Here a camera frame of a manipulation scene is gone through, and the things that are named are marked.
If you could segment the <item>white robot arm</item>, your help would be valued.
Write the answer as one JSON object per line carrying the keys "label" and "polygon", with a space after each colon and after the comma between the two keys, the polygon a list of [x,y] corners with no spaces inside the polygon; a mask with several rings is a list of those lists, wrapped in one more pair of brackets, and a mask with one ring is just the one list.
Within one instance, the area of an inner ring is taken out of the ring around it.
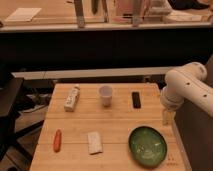
{"label": "white robot arm", "polygon": [[166,86],[161,90],[160,101],[164,106],[163,124],[170,125],[176,111],[187,99],[213,118],[213,88],[204,83],[206,67],[199,62],[191,62],[174,67],[165,75]]}

